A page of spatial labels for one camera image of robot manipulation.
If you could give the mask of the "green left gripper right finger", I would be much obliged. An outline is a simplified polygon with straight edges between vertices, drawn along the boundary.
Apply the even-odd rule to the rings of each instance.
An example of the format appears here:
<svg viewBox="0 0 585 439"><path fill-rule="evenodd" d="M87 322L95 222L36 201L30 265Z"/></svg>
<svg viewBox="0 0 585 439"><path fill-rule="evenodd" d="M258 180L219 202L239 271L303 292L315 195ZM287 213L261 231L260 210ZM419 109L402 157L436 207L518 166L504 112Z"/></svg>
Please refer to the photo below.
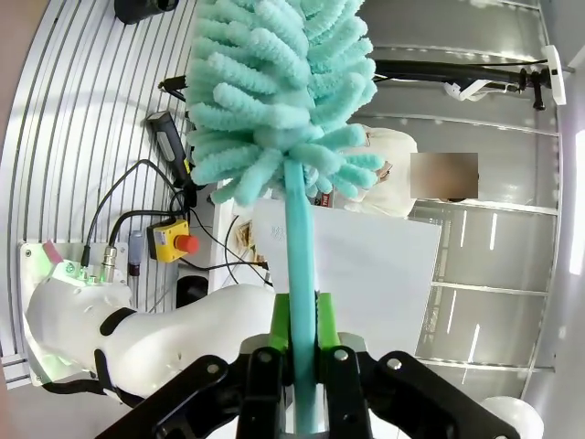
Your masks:
<svg viewBox="0 0 585 439"><path fill-rule="evenodd" d="M361 337L337 331L330 294L316 297L316 324L330 437L372 437L372 415L410 438L519 436L410 354L395 350L373 359Z"/></svg>

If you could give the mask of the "green left gripper left finger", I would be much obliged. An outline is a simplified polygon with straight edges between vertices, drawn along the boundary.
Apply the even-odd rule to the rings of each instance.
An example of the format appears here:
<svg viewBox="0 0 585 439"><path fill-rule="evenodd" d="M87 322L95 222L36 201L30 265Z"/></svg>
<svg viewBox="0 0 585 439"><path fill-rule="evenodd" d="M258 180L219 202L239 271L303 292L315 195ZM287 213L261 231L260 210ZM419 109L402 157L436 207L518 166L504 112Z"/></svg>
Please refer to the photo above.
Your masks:
<svg viewBox="0 0 585 439"><path fill-rule="evenodd" d="M237 422L237 438L278 438L291 384L289 296L275 297L271 331L242 343L228 364L197 359L152 396L108 427L105 438L208 438Z"/></svg>

